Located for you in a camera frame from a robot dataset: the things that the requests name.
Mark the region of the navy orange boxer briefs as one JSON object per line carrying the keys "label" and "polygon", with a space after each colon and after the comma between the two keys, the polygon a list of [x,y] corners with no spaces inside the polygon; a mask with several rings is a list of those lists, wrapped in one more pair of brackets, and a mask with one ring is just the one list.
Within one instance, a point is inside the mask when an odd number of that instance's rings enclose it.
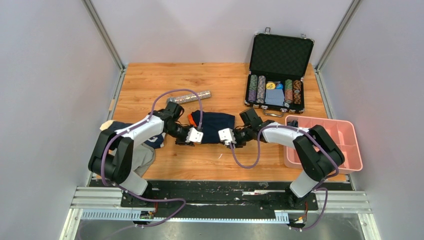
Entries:
{"label": "navy orange boxer briefs", "polygon": [[202,116],[201,144],[219,144],[221,141],[218,131],[235,127],[236,117],[234,115],[222,112],[203,112]]}

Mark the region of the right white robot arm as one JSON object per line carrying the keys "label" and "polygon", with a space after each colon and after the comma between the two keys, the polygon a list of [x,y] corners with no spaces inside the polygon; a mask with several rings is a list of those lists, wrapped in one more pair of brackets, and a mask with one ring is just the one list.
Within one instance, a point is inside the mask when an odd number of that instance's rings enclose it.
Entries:
{"label": "right white robot arm", "polygon": [[294,149],[302,172],[290,184],[285,195],[286,204],[298,209],[306,196],[326,179],[339,174],[345,156],[322,125],[310,128],[284,125],[273,120],[263,121],[253,108],[240,113],[241,128],[224,128],[218,131],[220,141],[232,152],[247,142],[279,144]]}

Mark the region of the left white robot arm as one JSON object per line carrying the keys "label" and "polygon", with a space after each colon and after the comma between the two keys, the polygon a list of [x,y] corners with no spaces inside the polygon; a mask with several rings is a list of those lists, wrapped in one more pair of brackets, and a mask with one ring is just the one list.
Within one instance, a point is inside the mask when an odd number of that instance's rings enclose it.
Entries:
{"label": "left white robot arm", "polygon": [[164,109],[154,110],[143,120],[122,129],[105,129],[99,134],[88,169],[134,193],[140,206],[149,206],[153,193],[144,173],[155,160],[155,150],[146,145],[152,137],[166,134],[175,138],[177,145],[193,146],[200,143],[203,133],[199,127],[181,125],[178,120],[183,107],[169,102]]}

